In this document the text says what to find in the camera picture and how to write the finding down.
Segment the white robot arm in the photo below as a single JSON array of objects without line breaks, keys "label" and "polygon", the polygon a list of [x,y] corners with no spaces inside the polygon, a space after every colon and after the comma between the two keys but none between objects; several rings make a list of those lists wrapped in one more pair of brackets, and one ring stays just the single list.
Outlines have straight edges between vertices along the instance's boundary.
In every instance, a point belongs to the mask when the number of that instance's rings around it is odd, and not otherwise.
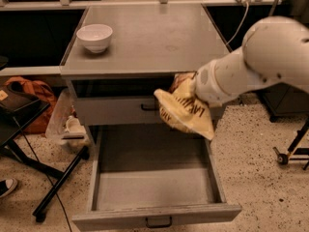
[{"label": "white robot arm", "polygon": [[250,27],[241,47],[198,70],[194,93],[220,106],[278,83],[309,92],[309,29],[288,17],[269,16]]}]

